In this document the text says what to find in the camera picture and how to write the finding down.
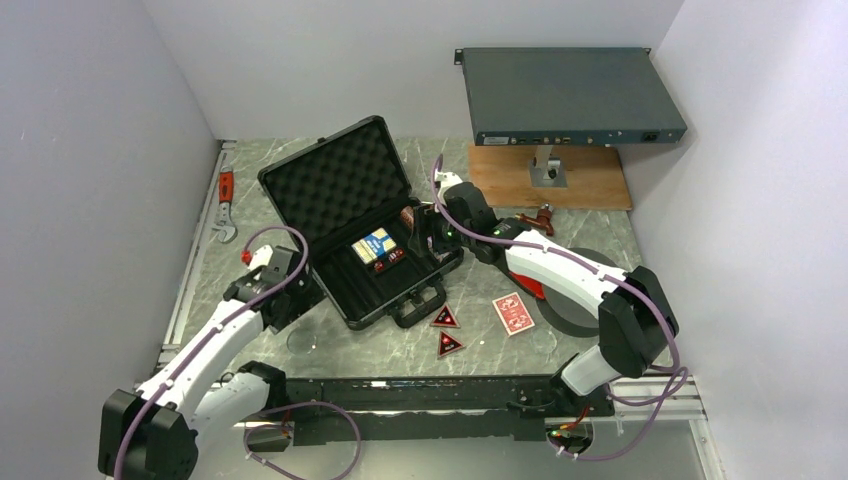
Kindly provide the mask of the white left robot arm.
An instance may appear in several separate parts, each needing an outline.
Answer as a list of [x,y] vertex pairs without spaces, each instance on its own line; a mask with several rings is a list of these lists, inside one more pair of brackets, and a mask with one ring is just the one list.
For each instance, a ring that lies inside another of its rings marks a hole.
[[188,479],[218,434],[255,413],[279,417],[290,397],[276,367],[249,361],[214,385],[261,333],[283,330],[323,297],[301,252],[264,246],[251,254],[201,331],[136,390],[118,389],[104,402],[98,470],[114,479]]

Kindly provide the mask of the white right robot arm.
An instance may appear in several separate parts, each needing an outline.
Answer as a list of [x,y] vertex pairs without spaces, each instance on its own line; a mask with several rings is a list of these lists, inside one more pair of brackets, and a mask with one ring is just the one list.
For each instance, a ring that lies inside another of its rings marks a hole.
[[438,175],[435,198],[411,209],[410,246],[425,253],[466,249],[526,290],[571,300],[598,322],[598,341],[568,361],[551,388],[557,411],[574,415],[590,393],[647,370],[685,377],[675,343],[679,331],[662,286],[645,267],[625,271],[558,245],[517,218],[499,218],[470,182]]

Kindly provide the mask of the red playing card deck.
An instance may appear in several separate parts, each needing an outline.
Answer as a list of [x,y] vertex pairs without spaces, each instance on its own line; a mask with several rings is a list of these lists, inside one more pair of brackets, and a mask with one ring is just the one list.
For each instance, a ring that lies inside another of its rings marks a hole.
[[535,326],[534,320],[517,292],[496,298],[492,304],[508,336],[517,335]]

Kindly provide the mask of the blue playing card deck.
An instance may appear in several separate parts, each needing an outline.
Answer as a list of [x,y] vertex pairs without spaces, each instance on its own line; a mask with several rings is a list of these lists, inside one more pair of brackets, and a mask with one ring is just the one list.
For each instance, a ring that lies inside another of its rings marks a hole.
[[351,245],[360,261],[369,265],[397,248],[397,242],[385,228],[378,228]]

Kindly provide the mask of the poker chip roll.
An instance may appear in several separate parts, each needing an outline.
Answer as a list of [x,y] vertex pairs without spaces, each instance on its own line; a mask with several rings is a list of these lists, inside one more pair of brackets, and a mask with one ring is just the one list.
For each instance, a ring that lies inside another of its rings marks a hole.
[[404,225],[409,229],[414,229],[415,217],[414,217],[414,209],[411,206],[407,206],[403,208],[400,212],[400,218]]

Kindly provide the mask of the black foam-lined carrying case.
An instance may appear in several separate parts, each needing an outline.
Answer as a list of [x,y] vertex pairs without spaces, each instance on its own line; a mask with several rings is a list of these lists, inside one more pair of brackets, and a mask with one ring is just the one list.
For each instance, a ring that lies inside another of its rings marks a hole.
[[[383,316],[410,328],[446,304],[443,277],[464,254],[421,257],[409,249],[411,230],[400,212],[420,202],[382,117],[318,139],[262,168],[257,181],[282,222],[305,237],[314,277],[349,329],[365,329]],[[378,228],[406,257],[375,274],[351,245]]]

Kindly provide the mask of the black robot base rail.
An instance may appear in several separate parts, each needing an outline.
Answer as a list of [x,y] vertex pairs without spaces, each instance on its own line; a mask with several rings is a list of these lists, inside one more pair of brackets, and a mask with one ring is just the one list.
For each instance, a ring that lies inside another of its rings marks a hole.
[[509,437],[543,441],[556,420],[611,417],[603,389],[579,397],[545,374],[290,378],[256,419],[292,424],[297,446],[350,440]]

